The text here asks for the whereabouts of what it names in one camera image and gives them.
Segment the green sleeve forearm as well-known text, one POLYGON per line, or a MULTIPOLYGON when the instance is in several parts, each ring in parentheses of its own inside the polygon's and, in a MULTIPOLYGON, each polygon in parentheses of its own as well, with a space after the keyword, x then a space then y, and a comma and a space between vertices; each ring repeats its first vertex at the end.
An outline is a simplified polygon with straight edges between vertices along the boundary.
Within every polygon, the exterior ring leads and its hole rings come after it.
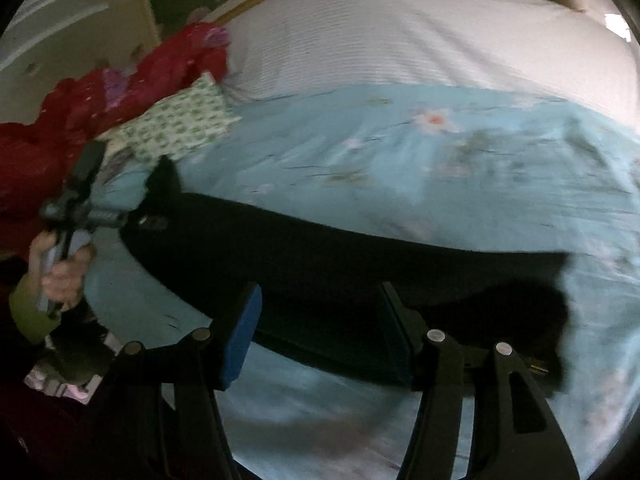
POLYGON ((40 293, 32 280, 23 276, 9 296, 13 321, 20 333, 32 344, 44 341, 61 323, 61 318, 49 318, 38 310, 40 293))

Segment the person left hand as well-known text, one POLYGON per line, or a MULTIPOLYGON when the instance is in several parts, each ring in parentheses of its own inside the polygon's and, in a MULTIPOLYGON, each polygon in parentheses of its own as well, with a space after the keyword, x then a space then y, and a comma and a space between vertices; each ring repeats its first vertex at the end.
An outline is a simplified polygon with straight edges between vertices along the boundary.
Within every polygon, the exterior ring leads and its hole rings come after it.
POLYGON ((84 281, 91 263, 96 256, 93 244, 79 247, 76 252, 42 270, 42 258, 54 247, 55 235, 42 232, 34 238, 29 251, 29 267, 26 275, 26 289, 32 299, 41 297, 60 307, 61 312, 72 310, 84 296, 84 281))

